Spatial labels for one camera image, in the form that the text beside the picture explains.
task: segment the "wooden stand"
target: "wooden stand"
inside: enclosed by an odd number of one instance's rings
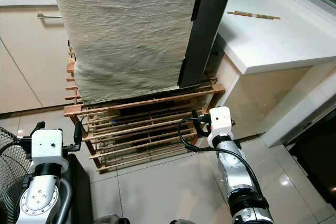
[[[73,91],[73,95],[65,99],[73,100],[73,105],[64,107],[64,116],[74,124],[79,117],[86,118],[82,140],[100,172],[187,152],[177,135],[178,122],[192,117],[192,110],[208,112],[225,91],[222,85],[215,84],[216,78],[206,77],[200,87],[174,94],[84,105],[75,83],[74,64],[74,58],[70,58],[67,72],[71,77],[67,81],[74,85],[66,90]],[[181,133],[186,141],[196,142],[192,122],[183,124]]]

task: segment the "black cable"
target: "black cable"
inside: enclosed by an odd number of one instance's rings
[[[13,145],[19,145],[19,142],[10,142],[8,144],[6,144],[5,146],[3,146],[1,149],[0,149],[0,155],[2,155],[2,153],[8,149],[9,147],[13,146]]]
[[[224,150],[224,149],[220,149],[220,148],[212,148],[212,147],[199,148],[195,145],[192,145],[192,144],[186,142],[183,139],[183,136],[180,133],[181,124],[184,123],[184,122],[195,121],[195,120],[201,121],[202,119],[200,119],[200,118],[185,118],[185,119],[182,119],[177,125],[177,133],[178,133],[178,136],[180,137],[182,143],[184,144],[184,147],[186,149],[190,150],[190,151],[193,151],[193,152],[199,152],[199,151],[201,151],[201,152],[222,152],[222,153],[227,153],[227,154],[230,154],[230,155],[236,157],[237,159],[239,159],[239,161],[241,161],[245,165],[245,167],[247,169],[247,172],[249,173],[249,175],[251,177],[251,180],[252,180],[253,184],[255,185],[255,187],[256,187],[256,189],[259,193],[259,196],[263,197],[263,192],[261,191],[261,188],[260,188],[260,185],[259,185],[259,182],[258,182],[258,179],[257,179],[255,173],[253,172],[250,165],[241,156],[239,156],[238,154],[236,154],[234,152]]]

